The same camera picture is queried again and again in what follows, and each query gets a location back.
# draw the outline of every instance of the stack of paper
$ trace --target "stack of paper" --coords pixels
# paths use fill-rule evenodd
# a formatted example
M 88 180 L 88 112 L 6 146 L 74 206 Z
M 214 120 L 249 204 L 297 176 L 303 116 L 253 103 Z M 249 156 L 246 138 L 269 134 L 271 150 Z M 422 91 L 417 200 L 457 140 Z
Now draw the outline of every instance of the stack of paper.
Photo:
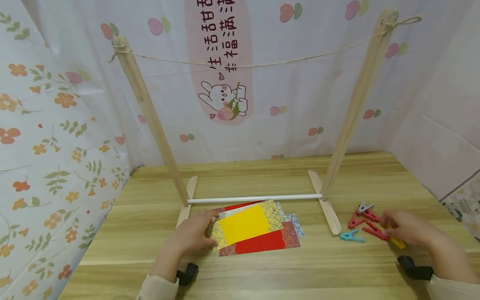
M 220 214 L 207 236 L 218 242 L 220 256 L 300 247 L 304 236 L 294 214 L 278 202 L 245 203 L 216 209 Z

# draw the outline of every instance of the orange flower print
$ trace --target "orange flower print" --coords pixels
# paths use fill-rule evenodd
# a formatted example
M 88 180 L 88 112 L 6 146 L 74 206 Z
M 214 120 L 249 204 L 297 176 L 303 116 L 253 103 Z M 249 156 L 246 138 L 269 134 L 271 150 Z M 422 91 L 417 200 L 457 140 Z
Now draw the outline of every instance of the orange flower print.
M 20 135 L 20 130 L 16 128 L 10 128 L 8 130 L 0 127 L 0 143 L 2 144 L 13 144 L 15 142 L 14 137 Z
M 43 222 L 43 226 L 50 227 L 50 229 L 54 229 L 57 227 L 57 223 L 61 221 L 61 216 L 57 215 L 57 213 L 53 213 L 50 215 L 48 220 Z
M 32 92 L 40 94 L 40 89 L 38 88 L 38 86 L 31 86 L 29 88 L 32 90 Z
M 25 199 L 20 198 L 17 201 L 13 202 L 12 210 L 17 210 L 19 208 L 25 208 L 25 207 L 27 207 L 27 203 L 25 203 Z
M 77 150 L 74 150 L 73 154 L 72 154 L 72 159 L 76 160 L 77 163 L 81 163 L 82 162 L 82 153 L 78 152 Z
M 78 192 L 68 192 L 68 195 L 65 197 L 65 200 L 68 201 L 68 203 L 72 203 L 74 200 L 78 199 Z
M 24 286 L 24 288 L 22 289 L 22 293 L 25 296 L 29 296 L 37 287 L 38 287 L 38 283 L 36 282 L 36 280 L 32 280 L 30 281 L 29 284 Z
M 23 235 L 24 237 L 26 237 L 27 234 L 28 234 L 28 228 L 25 228 L 24 230 L 19 231 L 18 234 Z
M 27 191 L 30 189 L 30 185 L 28 185 L 26 181 L 15 181 L 12 186 L 15 188 L 16 192 Z
M 47 288 L 47 290 L 43 293 L 42 300 L 47 300 L 48 297 L 52 294 L 52 287 Z
M 0 110 L 9 110 L 15 111 L 17 102 L 12 100 L 9 95 L 1 94 L 0 95 Z
M 120 186 L 120 184 L 119 184 L 118 181 L 114 181 L 114 182 L 112 182 L 112 186 L 116 190 Z
M 54 101 L 57 104 L 61 104 L 63 108 L 69 108 L 70 106 L 77 106 L 77 103 L 73 99 L 73 95 L 66 93 L 58 93 L 58 98 L 55 98 Z
M 69 233 L 65 236 L 65 239 L 67 240 L 67 243 L 71 243 L 73 240 L 77 239 L 77 231 L 76 230 L 70 230 Z
M 13 76 L 18 76 L 21 75 L 23 77 L 27 76 L 27 72 L 25 71 L 25 66 L 24 65 L 14 65 L 14 64 L 9 64 L 8 68 L 11 70 L 10 73 L 12 73 Z
M 45 149 L 45 145 L 44 144 L 40 144 L 40 145 L 35 145 L 32 147 L 33 151 L 35 151 L 35 155 L 40 155 L 42 153 L 46 153 L 47 150 Z
M 10 275 L 8 275 L 7 277 L 2 277 L 0 278 L 0 288 L 3 288 L 3 287 L 6 287 L 7 285 L 9 285 L 10 283 L 12 283 L 12 278 L 10 277 Z
M 106 151 L 110 150 L 110 147 L 108 147 L 107 145 L 103 145 L 99 148 L 99 150 L 105 153 Z
M 10 255 L 10 252 L 15 248 L 14 245 L 3 245 L 0 247 L 0 257 L 7 257 Z
M 72 273 L 72 270 L 70 270 L 70 265 L 68 264 L 63 267 L 63 271 L 60 272 L 58 279 L 62 280 L 64 278 L 67 278 L 68 276 L 70 276 L 71 273 Z
M 107 182 L 105 181 L 105 178 L 100 178 L 100 180 L 98 181 L 98 183 L 100 183 L 100 187 L 103 188 L 104 186 L 107 185 Z

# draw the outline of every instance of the wooden base foot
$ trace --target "wooden base foot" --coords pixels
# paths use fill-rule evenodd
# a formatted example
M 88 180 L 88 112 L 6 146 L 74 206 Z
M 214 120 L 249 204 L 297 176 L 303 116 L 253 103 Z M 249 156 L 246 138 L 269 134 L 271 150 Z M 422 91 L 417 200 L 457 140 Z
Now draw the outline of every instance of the wooden base foot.
M 322 189 L 322 182 L 320 181 L 320 177 L 315 171 L 309 170 L 308 175 L 310 176 L 310 180 L 312 181 L 313 188 L 315 192 L 320 193 Z M 318 199 L 320 204 L 322 205 L 322 209 L 324 210 L 325 218 L 327 219 L 328 226 L 330 227 L 330 232 L 333 236 L 337 236 L 342 231 L 342 225 L 336 216 L 335 211 L 333 210 L 330 201 L 323 197 L 322 199 Z
M 197 185 L 197 176 L 193 176 L 188 180 L 187 184 L 187 194 L 190 199 L 193 199 L 193 193 L 195 192 L 195 185 Z M 180 209 L 179 219 L 177 221 L 177 227 L 183 222 L 183 220 L 188 219 L 190 214 L 191 204 L 188 206 L 183 206 Z

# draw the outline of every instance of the wooden drying rack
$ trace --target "wooden drying rack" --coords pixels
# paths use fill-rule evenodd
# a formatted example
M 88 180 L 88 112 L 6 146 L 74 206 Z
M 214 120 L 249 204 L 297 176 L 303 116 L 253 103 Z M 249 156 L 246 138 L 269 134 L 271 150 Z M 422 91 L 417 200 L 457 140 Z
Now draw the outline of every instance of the wooden drying rack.
M 177 226 L 187 219 L 190 214 L 190 208 L 195 203 L 226 203 L 226 202 L 250 202 L 260 200 L 298 200 L 298 199 L 319 199 L 322 209 L 324 211 L 327 223 L 333 236 L 340 234 L 342 227 L 338 220 L 333 207 L 328 200 L 328 195 L 333 186 L 335 176 L 338 173 L 343 156 L 347 150 L 348 143 L 353 135 L 355 126 L 358 122 L 362 112 L 365 101 L 372 89 L 373 82 L 376 78 L 377 72 L 383 62 L 383 57 L 387 50 L 390 36 L 393 30 L 388 28 L 388 24 L 394 24 L 398 20 L 398 10 L 384 10 L 380 13 L 375 29 L 373 31 L 373 38 L 368 45 L 363 65 L 361 67 L 355 89 L 353 90 L 350 105 L 348 106 L 347 115 L 343 122 L 340 135 L 336 142 L 336 147 L 332 155 L 332 160 L 328 166 L 325 182 L 322 184 L 318 174 L 312 170 L 308 171 L 310 180 L 316 194 L 302 194 L 302 195 L 281 195 L 281 196 L 256 196 L 256 197 L 230 197 L 230 198 L 208 198 L 208 199 L 194 199 L 195 185 L 197 183 L 197 176 L 189 179 L 187 187 L 183 183 L 177 162 L 173 156 L 172 150 L 168 144 L 167 137 L 162 127 L 162 123 L 158 118 L 158 114 L 148 93 L 145 81 L 140 73 L 137 62 L 132 54 L 127 39 L 124 36 L 115 37 L 112 40 L 112 45 L 115 54 L 118 56 L 120 64 L 127 76 L 128 82 L 132 87 L 133 93 L 138 101 L 140 109 L 147 121 L 148 127 L 152 132 L 156 145 L 162 154 L 162 157 L 167 165 L 168 171 L 172 176 L 173 183 L 179 193 L 182 207 L 180 209 Z

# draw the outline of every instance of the clothesline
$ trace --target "clothesline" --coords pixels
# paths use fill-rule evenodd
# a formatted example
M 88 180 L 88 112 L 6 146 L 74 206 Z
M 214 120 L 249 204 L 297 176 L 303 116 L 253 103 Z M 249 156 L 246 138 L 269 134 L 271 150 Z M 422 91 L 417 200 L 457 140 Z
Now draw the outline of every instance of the clothesline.
M 347 49 L 356 47 L 356 46 L 358 46 L 358 45 L 360 45 L 360 44 L 363 44 L 363 43 L 369 41 L 370 39 L 372 39 L 372 38 L 374 38 L 374 37 L 383 36 L 383 35 L 389 33 L 390 31 L 394 30 L 394 29 L 395 29 L 397 26 L 399 26 L 399 25 L 412 24 L 412 23 L 419 22 L 419 21 L 421 21 L 421 20 L 422 20 L 422 16 L 416 15 L 416 16 L 410 17 L 410 18 L 405 19 L 405 20 L 400 21 L 400 22 L 386 23 L 388 29 L 385 30 L 384 32 L 379 33 L 379 34 L 376 34 L 376 35 L 373 35 L 373 36 L 370 36 L 370 37 L 368 37 L 368 38 L 366 38 L 366 39 L 364 39 L 364 40 L 362 40 L 362 41 L 360 41 L 360 42 L 358 42 L 358 43 L 356 43 L 356 44 L 353 44 L 353 45 L 350 45 L 350 46 L 347 46 L 347 47 L 344 47 L 344 48 L 341 48 L 341 49 L 338 49 L 338 50 L 335 50 L 335 51 L 332 51 L 332 52 L 322 53 L 322 54 L 316 54 L 316 55 L 307 56 L 307 57 L 303 57 L 303 58 L 299 58 L 299 59 L 294 59 L 294 60 L 273 62 L 273 63 L 256 64 L 256 65 L 245 65 L 245 66 L 237 66 L 237 65 L 236 65 L 235 68 L 256 68 L 256 67 L 276 66 L 276 65 L 280 65 L 280 64 L 286 64 L 286 63 L 291 63 L 291 62 L 296 62 L 296 61 L 301 61 L 301 60 L 309 60 L 309 59 L 313 59 L 313 58 L 318 58 L 318 57 L 322 57 L 322 56 L 334 54 L 334 53 L 337 53 L 337 52 L 340 52 L 340 51 L 344 51 L 344 50 L 347 50 Z M 192 61 L 183 61 L 183 60 L 161 59 L 161 58 L 157 58 L 157 57 L 153 57 L 153 56 L 148 56 L 148 55 L 143 55 L 143 54 L 138 54 L 138 53 L 134 53 L 134 52 L 130 52 L 130 51 L 117 51 L 117 52 L 115 52 L 115 53 L 112 55 L 112 58 L 111 58 L 108 62 L 112 62 L 112 61 L 115 59 L 115 56 L 116 56 L 118 53 L 132 54 L 132 55 L 135 55 L 135 56 L 139 56 L 139 57 L 143 57 L 143 58 L 147 58 L 147 59 L 152 59 L 152 60 L 161 60 L 161 61 L 168 61 L 168 62 L 186 63 L 186 64 L 191 64 L 191 65 L 200 65 L 200 66 L 208 66 L 208 67 L 211 67 L 211 64 L 203 63 L 203 62 L 192 62 Z M 232 66 L 215 65 L 215 67 L 219 67 L 219 68 L 231 68 Z

